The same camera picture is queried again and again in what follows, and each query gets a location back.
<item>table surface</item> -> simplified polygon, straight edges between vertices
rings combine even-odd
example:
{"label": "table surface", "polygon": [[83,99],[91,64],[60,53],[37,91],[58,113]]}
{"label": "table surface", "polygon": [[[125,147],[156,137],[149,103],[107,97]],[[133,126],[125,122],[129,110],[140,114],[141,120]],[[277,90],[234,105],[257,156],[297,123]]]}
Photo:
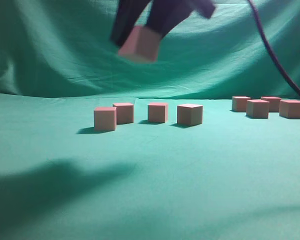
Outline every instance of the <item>table surface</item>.
{"label": "table surface", "polygon": [[[134,123],[93,131],[124,102]],[[179,104],[203,124],[177,125]],[[0,240],[300,240],[300,119],[231,105],[0,94]]]}

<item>black cable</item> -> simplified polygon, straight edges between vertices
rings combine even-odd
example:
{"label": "black cable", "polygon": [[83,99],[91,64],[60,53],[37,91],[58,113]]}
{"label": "black cable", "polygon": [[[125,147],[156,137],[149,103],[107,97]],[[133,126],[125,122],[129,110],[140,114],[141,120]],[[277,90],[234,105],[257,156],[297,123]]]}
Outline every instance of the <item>black cable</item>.
{"label": "black cable", "polygon": [[268,51],[272,61],[274,62],[276,68],[279,70],[279,72],[281,73],[281,75],[283,76],[283,78],[286,80],[286,82],[290,85],[291,88],[293,88],[293,90],[300,96],[300,88],[294,83],[294,81],[288,76],[288,74],[286,73],[285,69],[281,66],[281,64],[279,63],[278,58],[276,57],[274,51],[272,50],[269,42],[267,41],[267,38],[265,36],[265,33],[263,31],[263,27],[261,24],[261,20],[260,17],[258,15],[258,10],[256,8],[256,6],[253,4],[252,0],[247,0],[248,3],[250,4],[252,11],[253,11],[253,16],[255,19],[255,23],[257,25],[257,28],[259,30],[260,36],[262,38],[262,41],[265,45],[266,50]]}

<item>wooden block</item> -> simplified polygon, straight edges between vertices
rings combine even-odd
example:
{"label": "wooden block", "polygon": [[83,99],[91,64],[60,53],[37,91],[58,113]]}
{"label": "wooden block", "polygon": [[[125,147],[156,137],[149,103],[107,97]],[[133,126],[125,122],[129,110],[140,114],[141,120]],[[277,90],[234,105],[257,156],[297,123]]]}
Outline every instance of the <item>wooden block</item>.
{"label": "wooden block", "polygon": [[168,103],[151,102],[148,104],[148,122],[165,123],[168,120]]}
{"label": "wooden block", "polygon": [[118,55],[136,63],[157,60],[162,36],[146,26],[135,26],[120,48]]}
{"label": "wooden block", "polygon": [[261,100],[265,100],[265,101],[268,101],[270,103],[269,112],[271,112],[271,113],[278,113],[279,112],[281,97],[263,96],[263,97],[261,97]]}
{"label": "wooden block", "polygon": [[245,113],[247,110],[247,101],[250,100],[247,96],[233,96],[232,97],[232,111]]}
{"label": "wooden block", "polygon": [[177,124],[195,126],[203,122],[204,107],[197,104],[181,104],[177,106]]}
{"label": "wooden block", "polygon": [[94,130],[114,131],[117,127],[116,107],[96,107],[94,109]]}
{"label": "wooden block", "polygon": [[265,100],[248,100],[246,104],[246,115],[254,119],[267,119],[269,117],[270,103]]}
{"label": "wooden block", "polygon": [[130,102],[118,102],[113,104],[116,107],[116,123],[131,124],[134,122],[134,105]]}
{"label": "wooden block", "polygon": [[281,100],[279,115],[287,119],[300,119],[300,101]]}

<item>pink block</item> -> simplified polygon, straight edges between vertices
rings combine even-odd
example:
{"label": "pink block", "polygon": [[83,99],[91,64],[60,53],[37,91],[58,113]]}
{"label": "pink block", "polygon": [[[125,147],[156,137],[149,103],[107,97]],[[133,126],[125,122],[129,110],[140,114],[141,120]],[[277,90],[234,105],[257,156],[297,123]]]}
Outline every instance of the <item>pink block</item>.
{"label": "pink block", "polygon": [[135,26],[118,55],[136,63],[153,63],[158,58],[162,36],[145,26]]}
{"label": "pink block", "polygon": [[116,123],[131,124],[134,122],[134,105],[130,102],[114,103],[116,107]]}
{"label": "pink block", "polygon": [[165,123],[168,120],[168,103],[151,102],[148,104],[148,122]]}
{"label": "pink block", "polygon": [[195,126],[203,122],[204,107],[197,104],[181,104],[177,106],[177,124]]}
{"label": "pink block", "polygon": [[247,110],[247,101],[250,100],[247,96],[232,97],[232,111],[245,113]]}
{"label": "pink block", "polygon": [[265,100],[248,100],[246,104],[246,115],[254,119],[267,119],[269,117],[270,103]]}
{"label": "pink block", "polygon": [[279,115],[287,119],[300,119],[300,101],[281,100]]}
{"label": "pink block", "polygon": [[117,127],[116,107],[96,107],[94,109],[94,130],[114,131]]}
{"label": "pink block", "polygon": [[278,113],[279,112],[281,97],[263,96],[263,97],[261,97],[261,100],[265,100],[265,101],[268,101],[270,103],[269,112],[271,112],[271,113]]}

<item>green backdrop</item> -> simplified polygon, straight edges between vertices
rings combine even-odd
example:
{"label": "green backdrop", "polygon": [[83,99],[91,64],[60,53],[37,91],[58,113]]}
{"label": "green backdrop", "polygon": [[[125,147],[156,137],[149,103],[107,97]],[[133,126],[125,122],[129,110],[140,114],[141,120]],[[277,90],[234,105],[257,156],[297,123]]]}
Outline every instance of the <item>green backdrop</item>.
{"label": "green backdrop", "polygon": [[[33,97],[297,97],[268,56],[246,0],[217,0],[138,65],[109,42],[117,0],[0,0],[0,93]],[[300,86],[300,0],[254,0],[267,38]],[[138,24],[145,22],[147,11]]]}

